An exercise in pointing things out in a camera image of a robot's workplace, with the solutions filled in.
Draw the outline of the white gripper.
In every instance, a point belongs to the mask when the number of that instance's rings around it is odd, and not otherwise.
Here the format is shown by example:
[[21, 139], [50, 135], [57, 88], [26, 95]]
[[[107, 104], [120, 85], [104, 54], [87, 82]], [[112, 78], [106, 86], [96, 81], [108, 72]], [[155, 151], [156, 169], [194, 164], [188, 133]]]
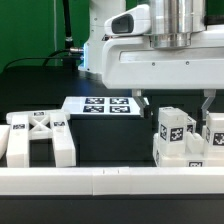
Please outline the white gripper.
[[205, 89], [202, 118], [224, 89], [224, 15], [203, 3], [146, 3], [105, 21], [102, 80], [133, 89], [140, 116], [150, 117], [144, 89]]

